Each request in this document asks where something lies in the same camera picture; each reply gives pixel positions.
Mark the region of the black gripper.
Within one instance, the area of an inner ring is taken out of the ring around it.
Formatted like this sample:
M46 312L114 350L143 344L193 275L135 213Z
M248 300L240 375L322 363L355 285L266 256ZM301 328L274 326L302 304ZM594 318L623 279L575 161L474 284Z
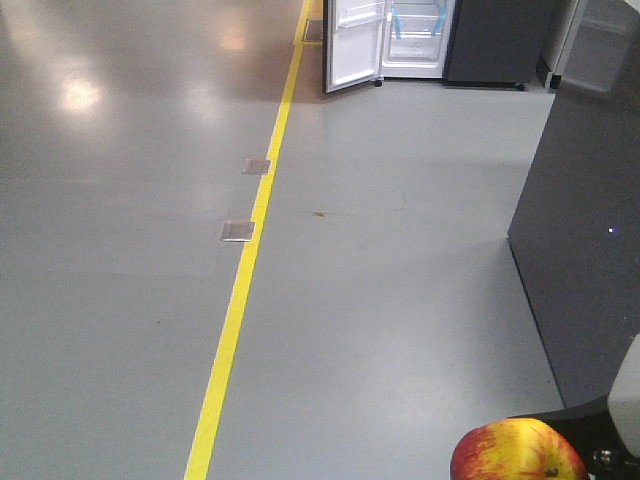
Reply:
M607 397L562 410L517 415L540 420L559 432L577 451L594 479L638 479L639 456L622 440Z

